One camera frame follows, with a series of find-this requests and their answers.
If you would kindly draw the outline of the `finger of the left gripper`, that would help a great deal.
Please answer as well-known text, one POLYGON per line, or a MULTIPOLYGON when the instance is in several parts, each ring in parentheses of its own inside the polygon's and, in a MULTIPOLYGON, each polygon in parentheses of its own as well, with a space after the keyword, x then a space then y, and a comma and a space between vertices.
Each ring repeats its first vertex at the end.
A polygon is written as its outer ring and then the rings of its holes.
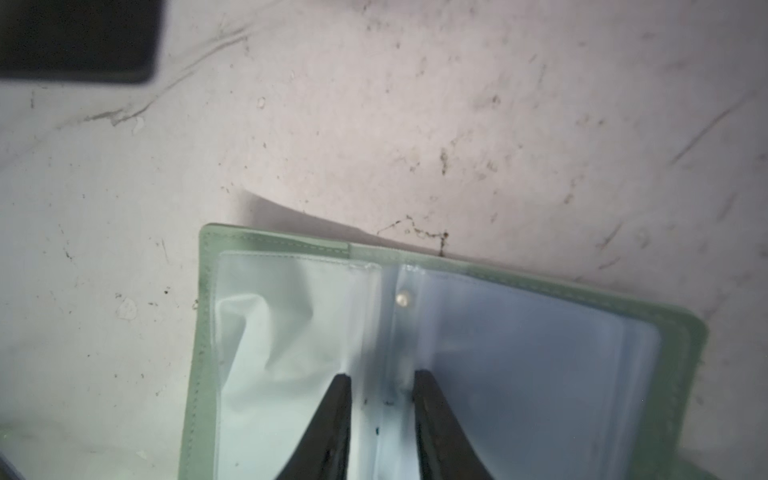
POLYGON ((156 68, 165 3, 1 3, 3 80, 142 84, 156 68))

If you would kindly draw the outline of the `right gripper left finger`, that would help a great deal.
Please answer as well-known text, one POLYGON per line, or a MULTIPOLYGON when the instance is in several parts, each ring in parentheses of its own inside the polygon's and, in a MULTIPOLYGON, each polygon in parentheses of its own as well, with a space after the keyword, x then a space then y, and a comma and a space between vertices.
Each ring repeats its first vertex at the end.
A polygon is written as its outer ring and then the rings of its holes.
POLYGON ((336 375, 277 479, 345 480, 349 462, 351 378, 336 375))

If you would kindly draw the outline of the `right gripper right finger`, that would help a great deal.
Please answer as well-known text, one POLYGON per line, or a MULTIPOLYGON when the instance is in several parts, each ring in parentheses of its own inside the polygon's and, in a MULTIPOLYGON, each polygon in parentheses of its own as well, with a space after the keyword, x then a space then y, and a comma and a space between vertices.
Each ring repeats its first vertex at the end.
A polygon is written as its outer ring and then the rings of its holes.
POLYGON ((430 371, 415 372, 412 399, 420 478, 491 479, 430 371))

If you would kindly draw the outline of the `green card holder wallet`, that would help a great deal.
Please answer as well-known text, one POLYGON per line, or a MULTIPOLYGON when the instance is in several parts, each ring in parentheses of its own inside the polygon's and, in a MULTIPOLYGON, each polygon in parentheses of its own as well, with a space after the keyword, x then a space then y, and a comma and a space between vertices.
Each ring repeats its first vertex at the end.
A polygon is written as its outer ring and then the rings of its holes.
POLYGON ((421 479, 437 380, 492 479, 703 479, 677 447, 707 329, 671 305, 476 263, 209 224, 182 479, 277 479, 351 378, 347 479, 421 479))

